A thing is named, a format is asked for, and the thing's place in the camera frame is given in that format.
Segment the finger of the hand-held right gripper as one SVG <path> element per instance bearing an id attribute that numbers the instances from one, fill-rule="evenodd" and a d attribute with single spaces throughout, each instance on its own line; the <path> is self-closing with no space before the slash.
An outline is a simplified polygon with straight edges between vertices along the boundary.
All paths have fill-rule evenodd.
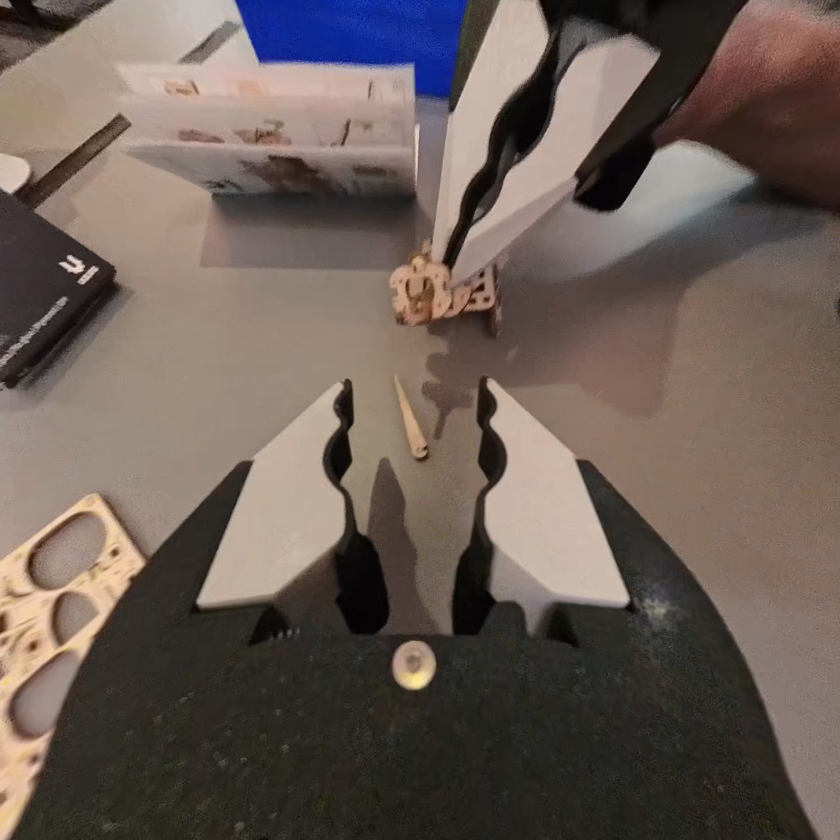
<path id="1" fill-rule="evenodd" d="M 448 116 L 433 259 L 491 259 L 527 222 L 524 166 L 553 118 L 561 34 L 540 2 L 499 2 Z"/>
<path id="2" fill-rule="evenodd" d="M 607 38 L 575 55 L 560 79 L 541 139 L 506 174 L 488 214 L 471 225 L 454 263 L 454 281 L 488 266 L 541 217 L 571 199 L 578 168 L 658 56 L 658 49 L 635 36 Z"/>

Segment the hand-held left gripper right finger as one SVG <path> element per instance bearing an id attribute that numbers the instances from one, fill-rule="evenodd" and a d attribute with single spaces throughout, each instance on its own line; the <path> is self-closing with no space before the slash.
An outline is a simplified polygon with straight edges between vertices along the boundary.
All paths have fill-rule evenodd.
<path id="1" fill-rule="evenodd" d="M 631 596 L 573 451 L 500 384 L 479 382 L 478 465 L 486 480 L 451 601 L 457 636 L 517 605 L 530 635 L 559 605 L 622 610 Z"/>

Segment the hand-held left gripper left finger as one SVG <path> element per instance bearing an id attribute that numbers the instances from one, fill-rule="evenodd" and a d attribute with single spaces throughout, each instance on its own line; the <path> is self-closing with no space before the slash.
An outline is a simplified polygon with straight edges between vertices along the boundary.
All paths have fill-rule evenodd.
<path id="1" fill-rule="evenodd" d="M 272 608 L 284 628 L 335 607 L 353 634 L 388 623 L 382 562 L 356 521 L 350 380 L 331 385 L 252 458 L 196 598 L 202 612 Z"/>

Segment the tapered wooden stick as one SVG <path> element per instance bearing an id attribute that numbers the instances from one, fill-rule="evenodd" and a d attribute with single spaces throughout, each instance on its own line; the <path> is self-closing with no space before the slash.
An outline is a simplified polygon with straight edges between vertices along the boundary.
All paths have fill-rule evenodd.
<path id="1" fill-rule="evenodd" d="M 429 454 L 429 446 L 397 374 L 393 375 L 393 384 L 411 456 L 416 461 L 425 461 Z"/>

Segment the small wooden model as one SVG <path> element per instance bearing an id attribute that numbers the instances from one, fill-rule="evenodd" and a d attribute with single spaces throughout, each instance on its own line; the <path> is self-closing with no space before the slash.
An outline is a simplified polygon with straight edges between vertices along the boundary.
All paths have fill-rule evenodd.
<path id="1" fill-rule="evenodd" d="M 431 260 L 432 243 L 422 241 L 409 260 L 389 279 L 395 320 L 404 326 L 423 326 L 465 314 L 480 314 L 486 329 L 497 337 L 502 329 L 500 271 L 506 256 L 480 269 L 464 283 L 452 286 L 443 265 Z"/>

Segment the laser-cut wooden parts sheet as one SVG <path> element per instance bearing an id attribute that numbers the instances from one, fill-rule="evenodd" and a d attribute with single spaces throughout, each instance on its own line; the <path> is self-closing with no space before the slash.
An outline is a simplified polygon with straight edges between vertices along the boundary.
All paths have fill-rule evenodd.
<path id="1" fill-rule="evenodd" d="M 38 549 L 73 521 L 90 517 L 104 531 L 101 550 L 83 571 L 64 584 L 36 582 L 31 562 Z M 1 837 L 11 838 L 31 799 L 49 752 L 56 724 L 43 734 L 27 734 L 13 717 L 18 692 L 59 657 L 83 664 L 133 579 L 146 565 L 130 535 L 97 493 L 80 499 L 1 561 Z M 56 627 L 60 599 L 85 598 L 91 620 L 63 638 Z"/>

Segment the person's right hand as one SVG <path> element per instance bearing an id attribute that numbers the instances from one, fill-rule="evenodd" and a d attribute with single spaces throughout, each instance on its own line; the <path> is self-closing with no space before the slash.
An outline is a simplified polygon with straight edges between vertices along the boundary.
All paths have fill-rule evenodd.
<path id="1" fill-rule="evenodd" d="M 706 145 L 784 197 L 838 211 L 838 2 L 747 2 L 655 137 Z"/>

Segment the blue plastic bin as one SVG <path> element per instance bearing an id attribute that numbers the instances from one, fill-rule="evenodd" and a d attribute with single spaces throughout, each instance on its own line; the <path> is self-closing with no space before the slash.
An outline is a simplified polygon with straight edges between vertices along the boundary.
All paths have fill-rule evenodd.
<path id="1" fill-rule="evenodd" d="M 237 1 L 260 62 L 413 65 L 416 91 L 448 98 L 467 1 Z"/>

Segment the illustrated instruction booklet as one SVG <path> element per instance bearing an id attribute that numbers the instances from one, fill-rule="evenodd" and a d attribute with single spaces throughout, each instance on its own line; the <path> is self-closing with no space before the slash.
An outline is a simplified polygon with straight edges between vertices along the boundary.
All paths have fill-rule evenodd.
<path id="1" fill-rule="evenodd" d="M 412 65 L 121 64 L 135 160 L 210 193 L 411 197 Z"/>

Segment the black cardboard box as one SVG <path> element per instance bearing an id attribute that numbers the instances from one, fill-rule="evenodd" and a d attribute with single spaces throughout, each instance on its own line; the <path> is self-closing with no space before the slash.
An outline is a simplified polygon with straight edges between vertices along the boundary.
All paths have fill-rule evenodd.
<path id="1" fill-rule="evenodd" d="M 36 378 L 117 289 L 115 267 L 1 195 L 1 387 Z"/>

